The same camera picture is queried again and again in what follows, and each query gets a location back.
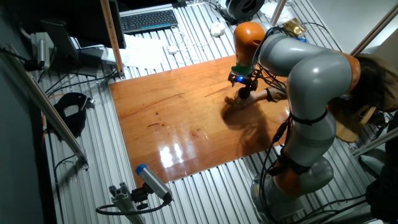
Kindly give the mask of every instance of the robotic arm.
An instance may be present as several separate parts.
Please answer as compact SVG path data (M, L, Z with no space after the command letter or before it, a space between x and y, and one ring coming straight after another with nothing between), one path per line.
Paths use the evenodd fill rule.
M271 29L265 34L253 22L237 26L236 66L228 80L245 85L246 91L238 92L240 100L245 100L250 96L247 91L255 90L257 80L251 77L257 61L272 74L289 78L290 116L282 125L290 126L290 134L275 167L269 171L272 177L261 180L263 177L257 176L251 187L257 209L267 210L261 202L264 197L260 192L264 192L266 207L273 217L281 219L289 213L279 208L324 187L333 178L332 166L322 157L336 135L336 121L326 105L355 87L360 68L358 60L349 55L275 34Z

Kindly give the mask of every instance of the person's hand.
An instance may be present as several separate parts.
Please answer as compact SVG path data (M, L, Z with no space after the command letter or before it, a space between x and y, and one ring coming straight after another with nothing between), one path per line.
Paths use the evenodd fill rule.
M242 100L239 98L238 96L238 92L235 93L235 97L232 98L226 98L225 102L227 102L227 104L231 105L231 106L235 106L237 108L245 108L249 105L252 105L254 103L257 103L260 100L266 99L267 98L267 91L266 90L262 90L259 92L256 91L252 91L250 92L250 96L248 99L246 100Z

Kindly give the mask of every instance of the keyboard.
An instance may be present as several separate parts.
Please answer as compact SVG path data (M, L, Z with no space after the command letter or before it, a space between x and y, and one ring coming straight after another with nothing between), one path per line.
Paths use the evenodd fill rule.
M122 30L126 34L165 29L178 25L173 10L123 16L121 22Z

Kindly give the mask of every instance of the hair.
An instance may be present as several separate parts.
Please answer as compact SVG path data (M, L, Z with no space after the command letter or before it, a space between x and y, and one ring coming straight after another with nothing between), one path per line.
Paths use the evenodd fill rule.
M357 58L361 66L361 76L357 85L351 90L351 102L355 107L364 105L383 106L386 91L386 72L373 60Z

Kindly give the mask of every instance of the wooden board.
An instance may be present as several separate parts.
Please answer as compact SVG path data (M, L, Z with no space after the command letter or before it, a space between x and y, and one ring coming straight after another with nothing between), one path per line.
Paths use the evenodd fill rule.
M110 85L134 175L146 163L169 182L269 147L288 101L230 107L225 98L242 87L227 81L235 63L230 56Z

